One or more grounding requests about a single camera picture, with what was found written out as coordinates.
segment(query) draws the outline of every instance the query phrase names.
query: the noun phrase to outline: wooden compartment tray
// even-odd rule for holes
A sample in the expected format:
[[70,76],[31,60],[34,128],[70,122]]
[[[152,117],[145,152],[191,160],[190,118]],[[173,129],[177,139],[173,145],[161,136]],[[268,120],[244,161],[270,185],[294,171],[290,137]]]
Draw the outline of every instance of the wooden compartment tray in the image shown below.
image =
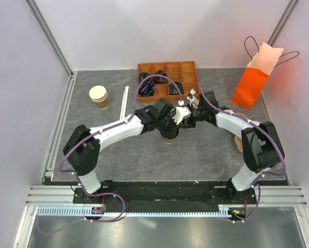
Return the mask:
[[[179,62],[165,62],[165,63],[148,63],[138,65],[138,76],[142,71],[150,74],[155,74],[157,71],[163,71],[173,81],[178,81],[183,85],[183,100],[187,99],[190,90],[193,89],[198,83],[198,75],[194,61],[179,61]],[[169,82],[166,84],[155,84],[156,92],[153,96],[138,97],[139,102],[157,102],[160,98],[164,97],[169,101],[178,101],[179,95],[169,94]]]

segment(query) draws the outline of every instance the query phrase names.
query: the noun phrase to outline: paper bag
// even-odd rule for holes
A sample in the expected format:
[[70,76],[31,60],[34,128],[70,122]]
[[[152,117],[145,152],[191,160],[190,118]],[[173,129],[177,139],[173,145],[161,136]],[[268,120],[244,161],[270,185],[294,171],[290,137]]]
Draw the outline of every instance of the paper bag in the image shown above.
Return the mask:
[[248,63],[231,102],[249,110],[258,100],[282,53],[283,48],[272,48],[263,42],[258,53]]

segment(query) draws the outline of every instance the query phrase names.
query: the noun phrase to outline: bag handle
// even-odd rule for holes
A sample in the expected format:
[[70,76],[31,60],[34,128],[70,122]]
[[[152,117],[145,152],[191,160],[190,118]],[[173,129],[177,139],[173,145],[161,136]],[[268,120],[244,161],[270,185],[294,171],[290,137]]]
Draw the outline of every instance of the bag handle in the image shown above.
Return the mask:
[[300,52],[298,52],[298,51],[293,51],[293,52],[289,52],[289,53],[286,53],[286,54],[281,55],[281,56],[279,57],[279,59],[282,58],[283,56],[288,55],[288,54],[291,54],[291,53],[297,53],[297,55],[295,55],[294,57],[292,57],[292,58],[290,58],[290,59],[287,59],[287,60],[285,60],[285,61],[283,61],[283,62],[281,62],[281,63],[276,64],[276,66],[281,65],[281,64],[283,64],[283,63],[285,63],[285,62],[287,62],[287,61],[289,61],[289,60],[291,60],[291,59],[293,59],[293,58],[296,58],[296,57],[300,54]]
[[246,41],[247,41],[249,38],[252,38],[252,39],[254,40],[254,43],[256,44],[256,46],[257,46],[257,48],[258,48],[258,52],[259,52],[259,46],[258,46],[258,44],[257,44],[256,39],[255,39],[253,36],[248,36],[248,37],[245,39],[245,41],[244,41],[244,48],[245,48],[246,52],[248,53],[248,55],[250,56],[251,61],[252,61],[253,57],[250,55],[250,53],[248,52],[248,50],[247,50],[247,48],[246,48]]
[[[247,50],[247,48],[246,48],[246,41],[247,41],[249,38],[252,38],[252,39],[254,40],[254,43],[256,44],[256,46],[257,46],[257,48],[258,48],[258,52],[259,52],[259,46],[258,46],[258,44],[257,44],[256,39],[255,39],[253,36],[247,36],[247,38],[246,38],[245,41],[244,41],[244,48],[245,48],[246,52],[248,53],[248,55],[250,56],[251,61],[252,61],[253,57],[250,55],[250,53],[248,52],[248,50]],[[289,53],[286,53],[286,54],[281,55],[281,56],[279,57],[279,59],[282,58],[282,57],[284,57],[285,55],[288,55],[288,54],[291,54],[291,53],[297,53],[297,55],[294,56],[294,57],[292,57],[292,58],[290,58],[290,59],[287,59],[287,60],[285,60],[285,61],[283,61],[283,62],[281,62],[281,63],[278,63],[278,64],[276,64],[275,66],[281,65],[281,64],[283,64],[283,63],[285,63],[285,62],[287,62],[287,61],[289,61],[289,60],[291,60],[291,59],[293,59],[293,58],[296,58],[296,57],[300,54],[300,52],[298,52],[298,51],[293,51],[293,52],[289,52]]]

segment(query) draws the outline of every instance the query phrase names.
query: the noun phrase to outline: white wall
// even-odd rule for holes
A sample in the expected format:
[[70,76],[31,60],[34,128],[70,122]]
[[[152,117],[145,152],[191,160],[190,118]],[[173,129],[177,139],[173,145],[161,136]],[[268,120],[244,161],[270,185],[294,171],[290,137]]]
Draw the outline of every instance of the white wall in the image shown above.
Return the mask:
[[0,248],[39,181],[67,83],[24,0],[0,0]]
[[277,67],[265,100],[286,154],[287,172],[309,205],[309,1],[300,1],[275,47],[298,50],[298,58]]
[[288,0],[36,0],[73,70],[194,60],[245,67],[244,39],[267,41]]

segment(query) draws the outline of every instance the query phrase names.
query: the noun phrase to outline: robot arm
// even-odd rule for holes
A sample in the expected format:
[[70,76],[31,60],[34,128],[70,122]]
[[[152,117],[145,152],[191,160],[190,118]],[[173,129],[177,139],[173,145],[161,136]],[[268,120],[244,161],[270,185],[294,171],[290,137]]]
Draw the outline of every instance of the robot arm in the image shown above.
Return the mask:
[[[208,91],[205,95],[213,105],[219,107],[213,91]],[[197,121],[205,120],[219,128],[226,129],[242,139],[245,163],[241,170],[228,181],[227,187],[231,196],[234,196],[237,192],[249,189],[254,184],[254,181],[261,176],[262,172],[270,170],[270,168],[280,162],[280,158],[271,142],[250,125],[249,122],[267,132],[273,138],[284,157],[283,148],[273,123],[269,121],[260,123],[251,120],[245,122],[231,115],[234,112],[226,107],[221,107],[221,109],[230,113],[230,115],[218,112],[207,104],[203,95],[199,95],[198,101],[193,95],[189,94],[188,100],[191,102],[189,107],[192,115],[186,122],[187,126],[195,127]]]
[[84,125],[78,126],[65,145],[63,153],[66,155],[80,140],[99,131],[99,134],[93,136],[83,146],[78,147],[68,158],[68,162],[78,174],[82,185],[88,193],[92,194],[101,187],[95,172],[100,151],[127,137],[151,132],[154,129],[158,129],[164,138],[175,138],[179,133],[182,121],[190,115],[188,107],[174,107],[166,99],[160,99],[154,106],[149,105],[136,110],[135,115],[129,121],[127,120],[130,115],[127,116],[124,119],[125,124],[122,125],[119,125],[121,123],[119,120],[90,129]]
[[[219,106],[213,91],[208,91],[205,95],[213,105]],[[199,96],[199,101],[193,95],[188,95],[187,99],[190,101],[190,104],[178,107],[174,107],[166,99],[160,99],[154,106],[149,105],[136,110],[132,119],[127,121],[130,116],[127,117],[126,123],[123,125],[118,125],[121,122],[119,120],[102,127],[90,129],[87,129],[84,125],[78,126],[63,149],[65,155],[80,140],[100,131],[100,134],[89,139],[68,158],[69,163],[78,174],[86,191],[93,193],[101,187],[95,173],[95,167],[99,152],[105,147],[124,138],[151,132],[155,129],[158,129],[164,138],[176,138],[180,128],[195,128],[198,121],[207,121],[242,138],[245,164],[228,181],[227,187],[231,196],[234,196],[237,192],[249,189],[252,186],[252,182],[262,172],[268,171],[271,167],[278,164],[280,159],[271,143],[248,122],[214,110],[207,104],[202,95]],[[226,107],[221,107],[221,109],[233,113],[233,111],[228,110]],[[252,122],[260,126],[274,139],[284,155],[273,123],[269,121],[264,123]],[[102,132],[107,127],[113,128]]]

